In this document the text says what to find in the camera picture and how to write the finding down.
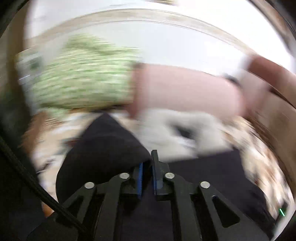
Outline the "black coat with fur collar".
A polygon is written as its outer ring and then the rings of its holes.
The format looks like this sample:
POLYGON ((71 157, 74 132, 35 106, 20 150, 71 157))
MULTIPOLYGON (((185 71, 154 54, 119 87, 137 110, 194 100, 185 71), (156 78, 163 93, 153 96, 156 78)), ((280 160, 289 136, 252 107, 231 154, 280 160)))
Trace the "black coat with fur collar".
POLYGON ((79 240, 270 240, 275 225, 238 150, 165 164, 107 113, 66 155, 56 194, 82 215, 79 240))

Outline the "floral plush bed blanket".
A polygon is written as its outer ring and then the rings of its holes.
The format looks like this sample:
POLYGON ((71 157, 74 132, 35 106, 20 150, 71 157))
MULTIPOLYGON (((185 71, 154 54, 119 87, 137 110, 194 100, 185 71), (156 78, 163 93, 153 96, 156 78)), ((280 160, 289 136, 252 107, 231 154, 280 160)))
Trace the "floral plush bed blanket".
POLYGON ((185 180, 211 182, 249 217, 276 219, 295 200, 278 161, 250 122, 200 111, 152 108, 136 118, 110 113, 37 114, 23 137, 42 187, 64 203, 85 183, 101 184, 142 167, 151 151, 185 180))

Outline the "pink bolster cushion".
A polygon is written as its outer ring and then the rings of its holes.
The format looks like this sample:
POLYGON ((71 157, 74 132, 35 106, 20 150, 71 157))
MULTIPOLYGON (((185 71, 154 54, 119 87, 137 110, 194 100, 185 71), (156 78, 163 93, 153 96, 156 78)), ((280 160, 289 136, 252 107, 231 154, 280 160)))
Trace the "pink bolster cushion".
POLYGON ((243 115, 241 88, 225 77, 196 70, 156 64, 137 64, 133 71, 132 118, 148 108, 203 111, 220 119, 243 115))

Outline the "person in black jacket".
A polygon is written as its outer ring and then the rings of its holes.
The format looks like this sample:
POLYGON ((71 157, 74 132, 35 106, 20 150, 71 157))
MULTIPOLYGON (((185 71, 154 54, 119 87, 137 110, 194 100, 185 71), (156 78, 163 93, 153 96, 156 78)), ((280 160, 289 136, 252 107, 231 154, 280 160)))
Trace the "person in black jacket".
MULTIPOLYGON (((8 89, 2 90, 1 144, 7 144, 37 180, 35 168, 21 148, 22 134, 29 118, 21 97, 8 89)), ((44 218, 42 203, 34 187, 1 146, 1 240, 26 240, 44 218)))

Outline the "green white checkered quilt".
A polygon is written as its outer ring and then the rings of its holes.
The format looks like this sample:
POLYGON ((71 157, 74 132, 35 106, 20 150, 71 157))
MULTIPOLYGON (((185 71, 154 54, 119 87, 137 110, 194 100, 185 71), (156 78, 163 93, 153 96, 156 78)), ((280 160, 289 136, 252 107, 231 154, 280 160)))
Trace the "green white checkered quilt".
POLYGON ((33 100, 42 108, 104 108, 132 99, 136 48, 86 34, 69 38, 36 78, 33 100))

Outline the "striped beige sofa cushion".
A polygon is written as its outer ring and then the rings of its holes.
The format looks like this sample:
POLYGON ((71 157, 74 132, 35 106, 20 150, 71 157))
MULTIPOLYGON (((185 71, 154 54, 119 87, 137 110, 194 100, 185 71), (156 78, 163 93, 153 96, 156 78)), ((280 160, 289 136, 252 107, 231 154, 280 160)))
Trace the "striped beige sofa cushion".
POLYGON ((250 118, 262 140, 276 156, 292 193, 295 193, 295 108, 269 93, 250 118))

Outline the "pink corner cushion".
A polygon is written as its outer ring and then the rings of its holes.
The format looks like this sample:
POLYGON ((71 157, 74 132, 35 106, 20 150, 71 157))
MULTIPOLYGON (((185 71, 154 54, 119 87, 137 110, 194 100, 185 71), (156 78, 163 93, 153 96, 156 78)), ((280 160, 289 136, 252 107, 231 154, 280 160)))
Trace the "pink corner cushion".
POLYGON ((270 90, 269 60, 259 55, 247 56, 237 72, 243 95, 245 116, 252 114, 262 104, 270 90))

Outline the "brown beige patchwork cushion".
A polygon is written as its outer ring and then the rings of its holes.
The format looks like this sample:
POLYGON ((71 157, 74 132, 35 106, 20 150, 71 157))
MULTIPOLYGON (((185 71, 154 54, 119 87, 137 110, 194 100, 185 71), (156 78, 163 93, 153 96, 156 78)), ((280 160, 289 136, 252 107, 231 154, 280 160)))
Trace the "brown beige patchwork cushion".
POLYGON ((295 73, 259 55, 252 55, 247 70, 266 81, 272 92, 295 108, 295 73))

